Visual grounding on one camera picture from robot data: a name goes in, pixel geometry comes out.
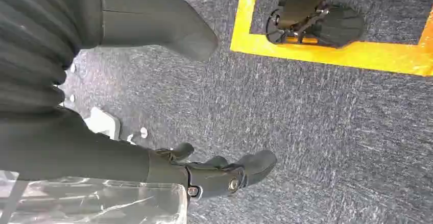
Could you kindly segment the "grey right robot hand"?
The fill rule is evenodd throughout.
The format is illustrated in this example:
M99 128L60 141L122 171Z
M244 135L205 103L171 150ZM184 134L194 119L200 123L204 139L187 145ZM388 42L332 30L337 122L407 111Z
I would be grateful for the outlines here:
M277 162L271 151L183 163L189 144L171 151L112 140L61 106L59 85L80 50L144 45L206 61L218 39L184 0L1 0L1 170L25 180L174 183L203 197L265 179Z

